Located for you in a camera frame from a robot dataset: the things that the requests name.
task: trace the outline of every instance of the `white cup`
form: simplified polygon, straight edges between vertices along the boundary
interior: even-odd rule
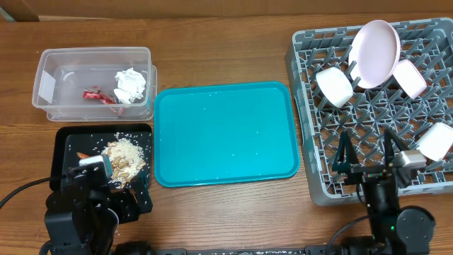
[[[411,61],[405,59],[395,66],[394,77],[399,86],[412,99],[417,98],[425,89],[426,81]]]
[[[335,67],[317,73],[316,81],[324,96],[335,107],[343,106],[354,93],[346,75]]]
[[[418,150],[434,161],[442,160],[453,145],[453,127],[435,123],[418,141]]]

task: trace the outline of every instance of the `clear plastic bin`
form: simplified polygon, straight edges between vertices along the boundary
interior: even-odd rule
[[[106,105],[83,98],[84,89],[94,86],[114,95],[115,75],[131,67],[147,81],[142,99]],[[51,121],[144,121],[153,118],[156,94],[157,70],[146,47],[53,49],[41,55],[32,104]]]

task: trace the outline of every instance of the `red wrapper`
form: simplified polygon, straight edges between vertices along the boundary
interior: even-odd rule
[[[108,95],[103,93],[97,86],[94,86],[92,89],[85,89],[84,90],[84,98],[85,99],[98,99],[104,104],[117,104],[116,99],[114,96]],[[112,111],[121,115],[124,112],[124,108],[110,108]]]

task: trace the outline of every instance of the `blue tray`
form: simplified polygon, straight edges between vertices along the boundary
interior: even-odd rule
[[[289,91],[276,81],[156,97],[154,174],[166,187],[288,178],[300,165]]]

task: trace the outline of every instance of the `wooden table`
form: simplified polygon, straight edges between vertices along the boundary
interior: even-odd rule
[[[56,131],[31,104],[42,51],[62,47],[146,46],[158,69],[159,90],[182,86],[276,80],[288,85],[284,56],[298,30],[453,17],[453,13],[177,18],[0,24],[0,197],[50,174]],[[296,123],[299,122],[294,111]],[[301,141],[300,129],[298,140]],[[326,243],[363,205],[312,203],[304,165],[293,177],[195,188],[151,182],[154,209],[119,227],[115,243],[147,240],[156,248],[240,249]],[[44,225],[47,184],[19,193],[0,210],[0,254],[37,254],[49,239]],[[453,195],[401,199],[436,217],[433,254],[451,254]],[[369,234],[363,222],[346,235]]]

